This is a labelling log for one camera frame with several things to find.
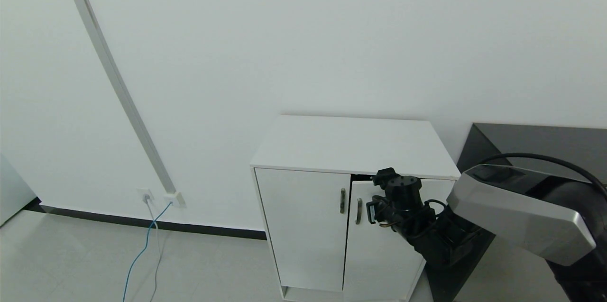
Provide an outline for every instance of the robotic arm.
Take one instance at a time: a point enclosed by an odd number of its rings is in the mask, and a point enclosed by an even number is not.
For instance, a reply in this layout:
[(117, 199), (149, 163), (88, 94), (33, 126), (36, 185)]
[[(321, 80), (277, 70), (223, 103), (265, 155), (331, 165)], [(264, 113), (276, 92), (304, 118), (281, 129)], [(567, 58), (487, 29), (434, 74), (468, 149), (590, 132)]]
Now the robotic arm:
[[(421, 201), (422, 183), (387, 168), (373, 176), (385, 196), (367, 203), (371, 224), (391, 228), (437, 269), (472, 251), (481, 227), (546, 259), (572, 302), (607, 302), (607, 190), (585, 170), (558, 159), (590, 183), (514, 166), (479, 164), (453, 186), (447, 203)], [(436, 214), (431, 203), (443, 206)]]

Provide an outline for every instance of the power socket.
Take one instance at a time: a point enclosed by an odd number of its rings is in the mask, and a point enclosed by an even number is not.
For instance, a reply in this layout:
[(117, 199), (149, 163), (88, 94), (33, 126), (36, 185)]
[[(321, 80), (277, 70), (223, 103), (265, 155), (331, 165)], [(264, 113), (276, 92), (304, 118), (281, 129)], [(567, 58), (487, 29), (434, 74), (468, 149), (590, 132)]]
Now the power socket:
[(174, 207), (186, 207), (186, 202), (182, 192), (174, 192), (165, 194), (165, 201), (172, 202)]
[(145, 198), (146, 195), (150, 197), (150, 200), (154, 200), (154, 196), (152, 195), (152, 191), (150, 191), (149, 188), (139, 187), (139, 188), (137, 188), (137, 193), (139, 194), (139, 197), (141, 198), (141, 201), (143, 201), (143, 199)]

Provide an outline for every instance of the metal handle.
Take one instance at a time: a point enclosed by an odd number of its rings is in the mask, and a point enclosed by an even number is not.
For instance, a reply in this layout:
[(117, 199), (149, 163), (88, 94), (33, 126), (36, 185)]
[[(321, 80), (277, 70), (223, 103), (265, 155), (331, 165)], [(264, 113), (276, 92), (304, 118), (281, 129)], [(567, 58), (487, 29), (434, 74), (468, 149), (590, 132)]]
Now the metal handle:
[(362, 215), (362, 199), (358, 198), (358, 210), (356, 212), (356, 225), (360, 224), (361, 215)]
[(345, 213), (345, 188), (342, 188), (341, 200), (340, 200), (340, 213)]

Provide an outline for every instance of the white cabinet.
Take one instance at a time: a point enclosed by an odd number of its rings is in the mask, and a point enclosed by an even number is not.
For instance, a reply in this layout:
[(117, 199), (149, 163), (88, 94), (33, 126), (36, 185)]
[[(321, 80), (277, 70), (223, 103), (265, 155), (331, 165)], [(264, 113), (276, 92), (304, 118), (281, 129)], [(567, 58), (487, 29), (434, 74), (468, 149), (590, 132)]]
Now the white cabinet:
[(255, 175), (282, 285), (342, 291), (349, 175), (264, 168)]
[(383, 191), (359, 180), (390, 166), (422, 179), (423, 200), (445, 201), (460, 175), (429, 122), (277, 118), (251, 172), (284, 299), (432, 300), (425, 278), (416, 289), (423, 257), (367, 218)]

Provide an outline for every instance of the white cable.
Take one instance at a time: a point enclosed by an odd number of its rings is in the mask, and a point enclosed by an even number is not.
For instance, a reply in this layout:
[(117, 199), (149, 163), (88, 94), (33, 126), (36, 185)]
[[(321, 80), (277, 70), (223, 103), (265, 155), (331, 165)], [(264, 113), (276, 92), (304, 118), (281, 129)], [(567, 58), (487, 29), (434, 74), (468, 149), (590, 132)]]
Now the white cable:
[[(152, 220), (154, 220), (154, 214), (152, 213), (152, 208), (149, 204), (149, 197), (145, 199), (145, 203), (147, 206), (147, 210), (150, 211), (150, 216)], [(150, 302), (154, 300), (154, 295), (156, 295), (156, 289), (158, 288), (158, 268), (160, 267), (160, 261), (162, 260), (162, 253), (164, 252), (164, 248), (160, 248), (160, 237), (158, 235), (158, 224), (154, 222), (154, 226), (156, 226), (156, 243), (158, 244), (158, 264), (156, 265), (156, 271), (154, 272), (154, 292), (152, 293), (152, 297), (150, 298)]]

